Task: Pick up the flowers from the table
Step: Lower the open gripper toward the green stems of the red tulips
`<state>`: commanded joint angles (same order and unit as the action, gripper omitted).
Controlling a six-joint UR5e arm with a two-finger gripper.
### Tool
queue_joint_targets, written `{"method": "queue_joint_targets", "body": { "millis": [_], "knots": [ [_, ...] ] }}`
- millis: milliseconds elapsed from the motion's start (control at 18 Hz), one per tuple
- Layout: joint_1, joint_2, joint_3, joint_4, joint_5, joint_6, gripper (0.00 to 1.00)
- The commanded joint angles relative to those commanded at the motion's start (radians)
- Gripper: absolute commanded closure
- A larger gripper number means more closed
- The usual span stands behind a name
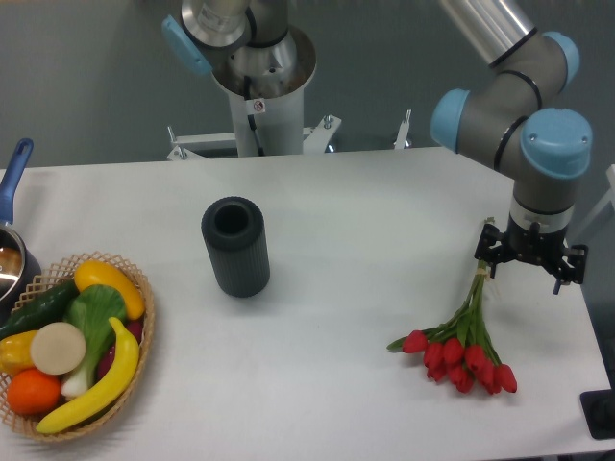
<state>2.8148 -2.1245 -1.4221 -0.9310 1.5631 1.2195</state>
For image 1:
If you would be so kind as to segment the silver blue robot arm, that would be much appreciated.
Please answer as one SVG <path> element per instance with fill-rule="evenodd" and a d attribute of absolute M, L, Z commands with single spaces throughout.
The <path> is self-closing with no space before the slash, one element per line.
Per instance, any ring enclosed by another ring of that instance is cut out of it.
<path fill-rule="evenodd" d="M 565 238 L 593 134 L 583 116 L 551 105 L 578 72 L 575 43 L 539 33 L 513 1 L 445 1 L 442 9 L 495 79 L 480 93 L 447 92 L 432 113 L 431 137 L 513 180 L 507 226 L 484 227 L 477 258 L 490 267 L 519 260 L 544 268 L 557 285 L 582 283 L 588 250 Z M 161 32 L 186 68 L 227 93 L 241 156 L 326 148 L 327 125 L 304 126 L 315 50 L 290 25 L 284 1 L 185 1 Z"/>

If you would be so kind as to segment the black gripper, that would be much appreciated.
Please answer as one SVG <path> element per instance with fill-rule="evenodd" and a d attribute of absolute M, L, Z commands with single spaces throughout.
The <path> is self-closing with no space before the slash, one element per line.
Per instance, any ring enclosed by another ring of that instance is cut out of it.
<path fill-rule="evenodd" d="M 496 277 L 499 264 L 513 260 L 545 267 L 555 278 L 553 293 L 558 294 L 564 285 L 583 285 L 588 259 L 587 245 L 564 248 L 566 230 L 542 232 L 538 223 L 526 230 L 509 221 L 506 231 L 501 232 L 494 224 L 485 223 L 474 257 L 485 263 L 491 278 Z"/>

